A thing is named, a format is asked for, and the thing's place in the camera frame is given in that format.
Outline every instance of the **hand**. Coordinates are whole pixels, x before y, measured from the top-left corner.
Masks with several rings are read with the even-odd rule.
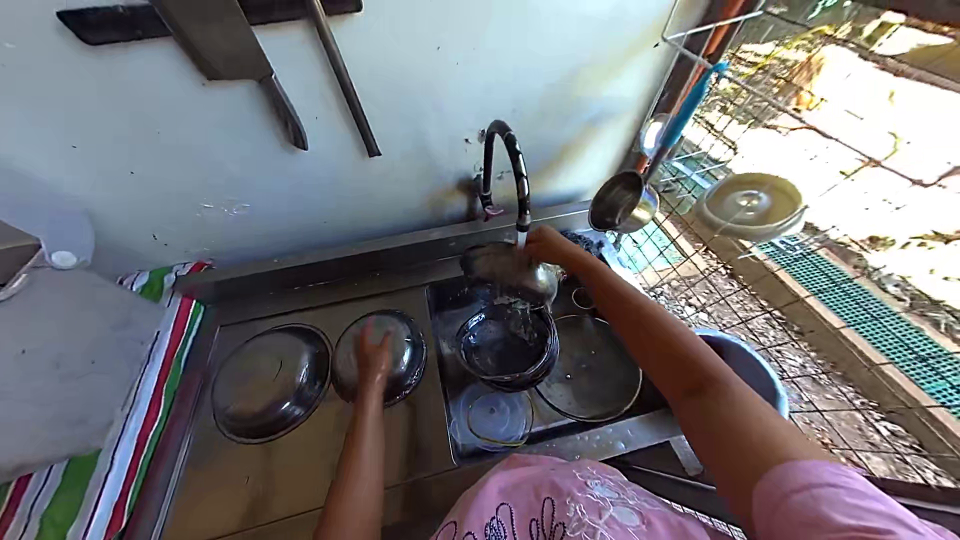
[[[353,338],[353,353],[357,359],[357,395],[371,395],[383,399],[390,375],[390,340],[393,331],[387,330],[379,343],[372,341],[373,319],[367,321],[360,333]]]
[[[523,253],[540,261],[559,264],[565,270],[573,271],[572,266],[579,258],[589,255],[583,248],[545,225],[536,228],[527,236]]]

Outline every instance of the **white wall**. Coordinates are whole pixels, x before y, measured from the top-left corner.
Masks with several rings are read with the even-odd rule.
[[[697,6],[681,8],[689,27],[704,0],[683,1]],[[371,160],[305,21],[256,29],[304,153],[256,84],[206,81],[172,39],[90,47],[54,16],[77,1],[6,0],[0,161],[86,206],[95,268],[110,274],[463,220],[477,131],[495,118],[517,133],[535,206],[582,200],[619,164],[672,59],[655,48],[671,2],[367,0],[333,17],[383,151]],[[509,168],[498,151],[494,171]],[[507,174],[494,200],[513,189]]]

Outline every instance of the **black pot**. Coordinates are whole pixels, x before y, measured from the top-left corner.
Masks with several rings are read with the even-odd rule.
[[[543,381],[560,354],[557,327],[544,308],[530,309],[529,321],[523,317],[522,310],[504,304],[470,317],[457,332],[461,365],[502,392],[522,392]]]

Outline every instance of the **faucet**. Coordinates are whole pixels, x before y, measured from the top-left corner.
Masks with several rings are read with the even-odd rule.
[[[516,232],[521,239],[530,231],[530,182],[527,180],[527,166],[523,163],[523,154],[520,153],[520,143],[516,140],[514,131],[503,120],[493,120],[487,128],[487,137],[483,148],[483,183],[480,188],[480,204],[483,206],[484,221],[503,213],[503,207],[493,203],[491,193],[491,175],[493,174],[493,145],[496,136],[500,135],[507,154],[510,156],[510,165],[514,169],[516,179]]]

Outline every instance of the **blue bucket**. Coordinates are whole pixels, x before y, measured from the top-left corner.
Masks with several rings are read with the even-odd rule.
[[[780,378],[767,360],[742,339],[712,329],[695,330],[718,356],[783,418],[790,414],[790,403]]]

